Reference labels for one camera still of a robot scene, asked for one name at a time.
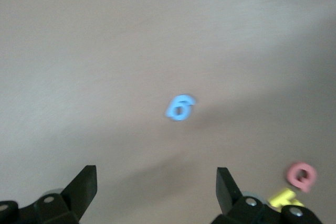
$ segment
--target screw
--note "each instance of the screw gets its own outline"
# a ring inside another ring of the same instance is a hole
[[[252,198],[247,198],[245,200],[245,202],[248,203],[250,206],[253,206],[253,207],[257,205],[257,202]]]
[[[4,204],[0,206],[0,212],[5,211],[8,208],[8,205]]]
[[[289,211],[295,215],[295,216],[298,216],[298,217],[301,217],[303,215],[302,211],[299,209],[299,208],[296,208],[296,207],[291,207],[289,209]]]
[[[50,202],[52,202],[53,200],[54,200],[54,198],[53,198],[52,196],[49,196],[49,197],[45,198],[45,199],[43,200],[43,202],[44,202],[44,203],[50,203]]]

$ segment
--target gray surface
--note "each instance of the gray surface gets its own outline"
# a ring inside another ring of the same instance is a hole
[[[98,168],[89,223],[209,223],[216,167],[334,222],[336,0],[0,0],[0,195]],[[171,99],[193,95],[172,122]]]

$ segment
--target blue plastic digit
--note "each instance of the blue plastic digit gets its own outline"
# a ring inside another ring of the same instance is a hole
[[[182,121],[187,119],[191,114],[191,106],[196,103],[195,99],[190,95],[181,94],[176,96],[168,106],[166,116],[175,121]]]

